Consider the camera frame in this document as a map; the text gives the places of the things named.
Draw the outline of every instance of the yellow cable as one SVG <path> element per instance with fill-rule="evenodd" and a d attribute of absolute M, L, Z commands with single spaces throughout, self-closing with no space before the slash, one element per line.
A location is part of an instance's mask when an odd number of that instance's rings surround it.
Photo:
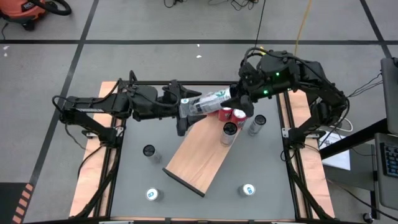
<path fill-rule="evenodd" d="M 304 12 L 304 18 L 303 18 L 303 21 L 301 22 L 300 30 L 298 30 L 296 44 L 295 44 L 295 47 L 294 47 L 294 55 L 296 55 L 296 53 L 297 53 L 297 47 L 299 46 L 299 40 L 300 40 L 300 36 L 301 36 L 301 31 L 303 30 L 303 27 L 304 27 L 304 24 L 305 24 L 305 20 L 307 19 L 308 13 L 310 12 L 311 4 L 312 4 L 312 0 L 308 0 L 307 8 L 306 8 L 306 10 Z"/>

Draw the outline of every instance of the red can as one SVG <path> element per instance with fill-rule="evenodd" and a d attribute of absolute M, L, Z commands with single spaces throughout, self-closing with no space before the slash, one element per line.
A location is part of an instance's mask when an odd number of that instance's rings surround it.
<path fill-rule="evenodd" d="M 207 114 L 207 116 L 216 116 L 216 115 L 218 115 L 218 111 L 214 111 Z"/>
<path fill-rule="evenodd" d="M 246 114 L 243 111 L 237 109 L 233 111 L 231 121 L 236 124 L 238 128 L 243 127 L 246 119 Z"/>
<path fill-rule="evenodd" d="M 223 108 L 218 111 L 218 119 L 220 121 L 229 121 L 232 115 L 232 108 Z"/>

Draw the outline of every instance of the paper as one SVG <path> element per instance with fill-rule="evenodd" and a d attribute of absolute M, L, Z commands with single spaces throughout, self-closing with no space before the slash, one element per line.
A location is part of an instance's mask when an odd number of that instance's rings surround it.
<path fill-rule="evenodd" d="M 318 140 L 319 144 L 325 139 L 326 136 L 328 136 L 329 132 L 327 131 L 322 138 Z M 328 139 L 322 144 L 320 150 L 322 150 L 324 147 L 329 146 L 330 144 L 333 144 L 334 142 L 337 142 L 340 140 L 340 137 L 338 134 L 331 133 Z M 351 170 L 351 164 L 349 163 L 349 150 L 341 152 L 337 155 L 331 156 L 327 159 L 322 160 L 322 163 L 327 166 L 332 166 L 344 170 Z"/>

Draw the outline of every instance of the vacuum cleaner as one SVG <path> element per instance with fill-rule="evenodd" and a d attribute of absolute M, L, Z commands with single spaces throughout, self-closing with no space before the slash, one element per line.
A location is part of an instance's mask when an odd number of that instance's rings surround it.
<path fill-rule="evenodd" d="M 34 30 L 35 21 L 43 18 L 47 12 L 60 16 L 72 13 L 70 6 L 64 0 L 54 0 L 65 9 L 59 10 L 53 1 L 45 0 L 0 0 L 0 17 L 22 24 L 25 30 Z"/>

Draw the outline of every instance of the wooden table frame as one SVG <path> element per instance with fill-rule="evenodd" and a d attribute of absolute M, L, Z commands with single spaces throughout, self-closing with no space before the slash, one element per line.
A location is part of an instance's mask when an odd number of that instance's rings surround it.
<path fill-rule="evenodd" d="M 221 82 L 182 82 L 184 85 L 228 85 L 228 83 Z M 103 82 L 99 91 L 99 97 L 104 97 L 114 86 L 115 82 Z M 167 82 L 145 82 L 146 85 L 166 85 Z M 292 125 L 300 126 L 305 120 L 310 117 L 310 110 L 307 104 L 307 97 L 304 92 L 298 91 L 296 93 L 280 94 L 277 96 L 279 107 L 279 114 L 281 126 L 289 128 Z M 120 121 L 114 120 L 108 114 L 95 114 L 94 119 L 103 126 L 117 126 Z M 309 146 L 318 148 L 317 141 L 308 139 L 305 142 Z M 98 139 L 89 139 L 86 145 L 86 152 L 84 158 L 88 156 L 93 150 L 99 146 Z M 109 172 L 114 162 L 116 149 L 101 149 L 94 156 L 92 156 L 83 166 L 78 179 L 75 195 L 70 210 L 70 216 L 79 213 L 87 202 L 92 198 L 99 187 L 99 183 L 103 181 L 106 174 Z M 313 195 L 318 204 L 326 211 L 329 216 L 334 217 L 334 211 L 330 200 L 328 186 L 326 183 L 325 173 L 323 171 L 322 160 L 320 155 L 313 149 L 305 147 L 301 149 L 296 155 L 297 159 L 292 159 L 294 169 L 301 175 L 305 181 L 308 191 Z M 151 220 L 164 221 L 168 218 L 158 217 L 110 217 L 110 208 L 113 197 L 114 185 L 116 178 L 107 186 L 100 201 L 100 207 L 96 207 L 94 217 L 108 217 L 111 220 Z M 296 220 L 299 218 L 317 218 L 309 209 L 306 200 L 296 184 L 290 183 L 292 195 L 294 198 L 294 207 L 296 213 Z M 197 221 L 192 218 L 172 218 L 173 221 Z M 245 221 L 245 220 L 209 220 L 209 221 Z M 294 220 L 261 220 L 261 221 L 280 221 L 291 222 Z"/>

